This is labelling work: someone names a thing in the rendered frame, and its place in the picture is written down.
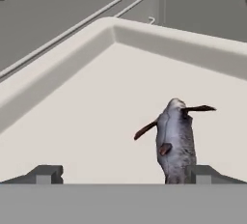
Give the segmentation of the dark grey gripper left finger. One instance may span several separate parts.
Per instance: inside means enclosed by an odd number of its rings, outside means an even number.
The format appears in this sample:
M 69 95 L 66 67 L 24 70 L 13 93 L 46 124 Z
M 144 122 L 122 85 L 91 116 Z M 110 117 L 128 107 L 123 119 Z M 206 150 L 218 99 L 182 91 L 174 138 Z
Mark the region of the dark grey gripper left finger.
M 25 175 L 11 178 L 1 184 L 63 184 L 62 165 L 38 165 Z

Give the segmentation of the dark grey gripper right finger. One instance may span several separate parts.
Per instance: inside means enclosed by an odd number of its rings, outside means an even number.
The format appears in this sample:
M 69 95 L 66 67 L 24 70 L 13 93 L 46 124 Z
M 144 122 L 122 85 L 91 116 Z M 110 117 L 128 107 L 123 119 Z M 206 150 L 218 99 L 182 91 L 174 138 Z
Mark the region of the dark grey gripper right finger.
M 209 165 L 187 167 L 188 182 L 194 184 L 247 184 L 247 182 L 220 174 Z

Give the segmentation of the grey fish with brown fins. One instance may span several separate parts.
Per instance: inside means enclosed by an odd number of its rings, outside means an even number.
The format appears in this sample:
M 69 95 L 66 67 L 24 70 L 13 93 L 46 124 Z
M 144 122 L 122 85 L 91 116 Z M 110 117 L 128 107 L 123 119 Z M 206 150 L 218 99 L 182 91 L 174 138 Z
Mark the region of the grey fish with brown fins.
M 187 168 L 197 165 L 193 118 L 189 113 L 215 110 L 215 107 L 205 104 L 187 106 L 183 100 L 172 98 L 155 120 L 135 133 L 134 140 L 137 140 L 154 126 L 157 128 L 156 157 L 166 184 L 187 183 Z

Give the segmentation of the pale cream oven tray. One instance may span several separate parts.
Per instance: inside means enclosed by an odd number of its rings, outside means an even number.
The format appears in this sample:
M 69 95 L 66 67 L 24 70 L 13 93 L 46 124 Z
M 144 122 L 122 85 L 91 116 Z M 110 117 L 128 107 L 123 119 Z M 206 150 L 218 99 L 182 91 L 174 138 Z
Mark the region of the pale cream oven tray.
M 247 43 L 106 17 L 0 82 L 0 182 L 40 164 L 67 183 L 161 183 L 151 122 L 194 113 L 197 158 L 247 181 Z

